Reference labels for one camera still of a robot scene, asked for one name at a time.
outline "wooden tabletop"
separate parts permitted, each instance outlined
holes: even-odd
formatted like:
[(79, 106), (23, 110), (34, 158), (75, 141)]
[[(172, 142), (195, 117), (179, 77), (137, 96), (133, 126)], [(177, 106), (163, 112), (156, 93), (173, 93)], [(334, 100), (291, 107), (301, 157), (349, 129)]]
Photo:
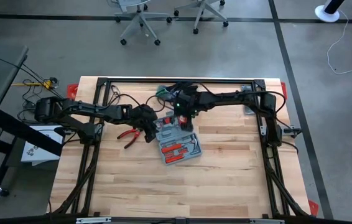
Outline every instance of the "wooden tabletop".
[[(97, 78), (81, 77), (77, 100), (93, 101)], [(282, 93), (279, 79), (266, 78), (265, 81), (267, 90)], [(112, 83), (121, 93), (132, 95), (140, 103), (154, 95), (159, 84)], [(238, 84), (206, 86), (214, 93), (240, 89)], [(137, 106), (126, 96), (120, 103)], [(277, 106), (281, 103), (282, 98), (278, 96)], [(148, 105), (155, 110), (161, 108), (155, 99)], [(158, 117), (165, 116), (167, 110), (157, 113)], [(83, 122), (89, 120), (84, 116), (75, 117)], [(286, 107), (277, 117), (289, 124)], [(111, 217), (190, 218), (260, 218), (264, 213), (271, 215), (256, 117), (245, 115), (242, 105), (219, 106), (201, 112), (193, 123), (203, 154), (171, 166), (162, 162), (157, 140), (148, 144), (140, 136), (130, 148), (123, 149), (132, 137), (122, 140), (116, 137), (131, 127), (106, 123), (90, 213), (101, 212), (101, 216)], [(293, 143), (292, 138), (284, 140)], [(53, 210), (76, 184), (82, 149), (79, 142), (71, 142), (63, 148), (50, 196)], [(295, 149), (283, 144), (279, 147), (279, 157), (285, 186), (299, 205), (310, 212)], [(275, 193), (277, 206), (282, 211), (278, 190)]]

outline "office chair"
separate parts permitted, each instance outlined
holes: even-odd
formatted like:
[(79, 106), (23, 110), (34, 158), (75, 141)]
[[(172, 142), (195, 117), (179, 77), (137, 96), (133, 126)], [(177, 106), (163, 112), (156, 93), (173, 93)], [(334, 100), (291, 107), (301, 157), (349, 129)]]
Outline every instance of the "office chair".
[[(166, 21), (167, 23), (172, 22), (172, 18), (169, 17), (169, 14), (167, 13), (158, 13), (158, 12), (145, 12), (148, 10), (148, 6), (144, 3), (148, 2), (150, 0), (114, 0), (112, 2), (116, 2), (119, 4), (119, 7), (121, 8), (122, 12), (116, 13), (115, 14), (115, 21), (116, 22), (121, 22), (121, 17), (127, 17), (131, 18), (132, 21), (131, 23), (126, 27), (124, 32), (121, 34), (121, 44), (126, 45), (126, 40), (125, 36), (127, 36), (131, 31), (132, 27), (137, 25), (137, 23), (140, 25), (140, 27), (146, 27), (146, 29), (151, 33), (151, 35), (154, 37), (155, 45), (160, 45), (161, 41), (158, 39), (157, 35), (155, 32), (152, 30), (151, 26), (148, 24), (146, 19), (152, 19), (152, 18), (161, 18), (161, 17), (167, 17)], [(127, 7), (129, 6), (137, 6), (137, 11), (132, 12), (132, 13), (127, 13)]]
[[(199, 8), (197, 18), (195, 19), (195, 23), (194, 23), (194, 30), (193, 30), (194, 34), (198, 34), (198, 29), (197, 29), (198, 21), (200, 20), (201, 15), (203, 14), (203, 11), (205, 9), (212, 12), (214, 15), (222, 18), (223, 19), (223, 26), (228, 27), (227, 18), (224, 15), (222, 15), (222, 13), (220, 13), (215, 8), (213, 8), (213, 6), (211, 6), (212, 3), (217, 2), (217, 1), (219, 1), (219, 0), (201, 0), (201, 1), (197, 0), (196, 2), (188, 4), (186, 6), (176, 7), (175, 12), (174, 12), (174, 16), (178, 17), (178, 13), (179, 13), (178, 10), (179, 9), (191, 9), (191, 8), (196, 8), (196, 7)], [(220, 6), (224, 6), (224, 4), (226, 4), (225, 0), (220, 0)]]

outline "red-handled pliers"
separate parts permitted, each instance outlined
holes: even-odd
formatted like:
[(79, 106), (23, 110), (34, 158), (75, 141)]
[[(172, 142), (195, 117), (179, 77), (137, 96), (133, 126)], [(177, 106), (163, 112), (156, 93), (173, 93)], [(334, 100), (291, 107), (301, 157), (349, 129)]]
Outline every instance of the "red-handled pliers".
[(139, 137), (140, 135), (140, 132), (141, 132), (140, 129), (134, 128), (132, 130), (125, 131), (124, 133), (120, 134), (116, 139), (121, 139), (130, 133), (134, 133), (132, 140), (126, 146), (124, 146), (124, 149), (127, 149), (129, 146), (131, 146), (134, 143), (134, 141), (136, 141), (137, 137)]

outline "concrete floor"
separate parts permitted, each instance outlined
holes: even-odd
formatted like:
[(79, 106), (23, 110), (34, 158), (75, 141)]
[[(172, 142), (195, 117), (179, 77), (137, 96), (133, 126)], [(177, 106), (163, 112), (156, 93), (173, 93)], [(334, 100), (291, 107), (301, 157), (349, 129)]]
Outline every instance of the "concrete floor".
[[(149, 10), (173, 13), (173, 7), (188, 2), (153, 0)], [(314, 8), (324, 1), (274, 2), (281, 19), (314, 19)], [(352, 0), (346, 0), (341, 9), (352, 19)], [(221, 10), (233, 18), (272, 18), (268, 0), (227, 0)], [(115, 12), (118, 9), (109, 7), (105, 0), (0, 0), (0, 14), (112, 16)], [(186, 10), (180, 16), (193, 17), (195, 13)], [(44, 77), (57, 77), (62, 95), (67, 84), (78, 83), (83, 75), (280, 78), (288, 86), (291, 122), (299, 125), (272, 22), (230, 22), (227, 28), (221, 22), (201, 22), (196, 36), (192, 34), (193, 22), (174, 21), (168, 25), (152, 21), (162, 41), (160, 47), (139, 29), (127, 39), (127, 46), (119, 44), (119, 35), (128, 23), (0, 19), (0, 42), (27, 45), (30, 50), (26, 64)], [(352, 221), (352, 73), (334, 75), (326, 55), (343, 26), (290, 23), (281, 24), (281, 29), (333, 217)], [(352, 24), (330, 57), (339, 72), (352, 69)], [(25, 78), (28, 76), (20, 72), (15, 82)], [(11, 88), (1, 108), (16, 115), (21, 110), (23, 92), (23, 88)], [(308, 197), (319, 203), (302, 136), (297, 138), (297, 145)], [(0, 198), (0, 217), (45, 212), (54, 173), (42, 172), (17, 171), (10, 185), (11, 196)], [(36, 176), (45, 177), (37, 182), (33, 179)], [(25, 204), (25, 198), (30, 199), (30, 204)]]

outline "gray toolbox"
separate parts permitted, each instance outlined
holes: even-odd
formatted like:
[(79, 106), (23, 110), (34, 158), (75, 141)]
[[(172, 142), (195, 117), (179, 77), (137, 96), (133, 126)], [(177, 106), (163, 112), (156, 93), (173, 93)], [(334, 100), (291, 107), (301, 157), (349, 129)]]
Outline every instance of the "gray toolbox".
[(197, 135), (194, 132), (183, 131), (178, 117), (174, 116), (172, 111), (167, 115), (154, 121), (158, 130), (156, 136), (163, 162), (171, 165), (200, 156), (202, 149)]

